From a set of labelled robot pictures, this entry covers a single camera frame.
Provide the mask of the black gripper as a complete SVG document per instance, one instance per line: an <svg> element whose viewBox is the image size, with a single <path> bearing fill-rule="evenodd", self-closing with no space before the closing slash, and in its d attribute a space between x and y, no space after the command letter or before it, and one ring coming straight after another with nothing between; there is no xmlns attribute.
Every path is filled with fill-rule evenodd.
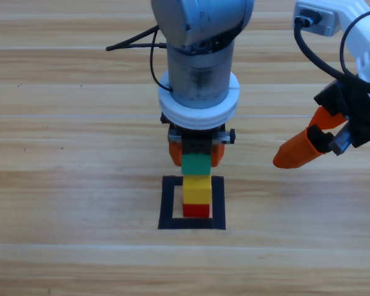
<svg viewBox="0 0 370 296"><path fill-rule="evenodd" d="M169 153L176 166L182 165L182 154L211 154L211 166L223 158L225 145L234 144L236 130L222 124L210 129L189 129L169 120L162 112L160 121L168 124Z"/></svg>
<svg viewBox="0 0 370 296"><path fill-rule="evenodd" d="M308 127L280 146L277 168L300 168L326 153L343 154L370 141L370 83L357 75L335 80L314 97Z"/></svg>

